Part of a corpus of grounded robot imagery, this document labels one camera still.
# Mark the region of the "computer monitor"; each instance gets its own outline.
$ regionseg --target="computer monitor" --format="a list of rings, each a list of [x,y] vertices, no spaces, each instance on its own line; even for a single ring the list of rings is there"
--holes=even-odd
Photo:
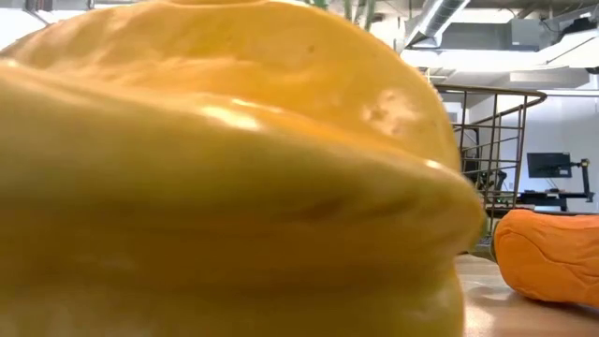
[[[570,154],[526,154],[530,178],[572,178]]]

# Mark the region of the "ventilation duct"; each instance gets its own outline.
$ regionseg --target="ventilation duct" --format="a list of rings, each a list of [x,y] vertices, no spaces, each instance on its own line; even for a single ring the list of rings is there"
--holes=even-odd
[[[424,47],[438,47],[441,34],[451,23],[451,17],[468,5],[470,0],[426,0],[422,13],[413,21],[405,47],[413,47],[423,43]]]

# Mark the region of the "yellow bell pepper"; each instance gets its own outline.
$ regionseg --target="yellow bell pepper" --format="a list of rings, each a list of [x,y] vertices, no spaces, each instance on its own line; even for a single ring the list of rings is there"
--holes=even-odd
[[[3,337],[461,336],[482,212],[438,95],[375,37],[153,1],[0,55]]]

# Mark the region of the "table surface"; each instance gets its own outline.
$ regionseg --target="table surface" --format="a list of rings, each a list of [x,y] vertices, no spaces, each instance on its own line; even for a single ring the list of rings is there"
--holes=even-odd
[[[599,310],[527,300],[482,258],[459,256],[457,268],[466,301],[465,337],[599,337]]]

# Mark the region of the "white wall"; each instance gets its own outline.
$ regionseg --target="white wall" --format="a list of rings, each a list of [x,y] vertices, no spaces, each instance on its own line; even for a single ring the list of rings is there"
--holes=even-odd
[[[596,89],[597,77],[580,89]],[[513,107],[521,102],[521,98],[513,96],[500,96],[498,110]],[[470,108],[470,120],[489,116],[492,112],[492,98]],[[503,120],[503,125],[515,125],[517,114],[510,115]],[[516,136],[515,130],[502,131],[502,139]],[[481,130],[481,141],[490,141],[488,130]],[[501,159],[516,158],[516,143],[504,142],[499,149]],[[599,194],[599,98],[595,97],[560,97],[550,96],[538,106],[528,110],[526,130],[524,136],[524,150],[522,156],[521,172],[519,179],[519,192],[524,190],[544,191],[557,185],[558,188],[568,192],[582,192],[582,171],[572,168],[571,179],[531,179],[528,177],[528,164],[526,153],[533,152],[568,152],[573,161],[588,158],[589,180],[591,190]],[[489,156],[488,148],[483,153]],[[504,163],[503,167],[513,164]],[[508,176],[505,180],[505,190],[510,190],[514,183],[516,172],[513,169],[504,170]],[[568,207],[572,212],[599,212],[599,202],[587,203],[584,199],[568,199]]]

